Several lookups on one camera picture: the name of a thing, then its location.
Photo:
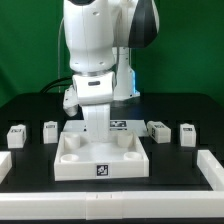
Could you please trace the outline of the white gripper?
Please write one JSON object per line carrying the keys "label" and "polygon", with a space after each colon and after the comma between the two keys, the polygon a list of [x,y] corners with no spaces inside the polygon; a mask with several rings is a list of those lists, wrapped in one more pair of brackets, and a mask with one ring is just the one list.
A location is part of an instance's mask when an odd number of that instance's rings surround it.
{"label": "white gripper", "polygon": [[97,76],[74,75],[73,84],[90,140],[107,142],[115,73],[108,72]]}

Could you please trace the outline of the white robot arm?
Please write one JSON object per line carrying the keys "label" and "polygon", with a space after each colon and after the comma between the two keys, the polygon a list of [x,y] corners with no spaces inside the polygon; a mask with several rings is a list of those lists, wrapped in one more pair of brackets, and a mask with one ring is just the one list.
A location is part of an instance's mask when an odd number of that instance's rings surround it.
{"label": "white robot arm", "polygon": [[64,0],[65,40],[73,71],[64,109],[82,108],[89,138],[109,138],[110,103],[117,86],[119,49],[145,48],[158,35],[154,0]]}

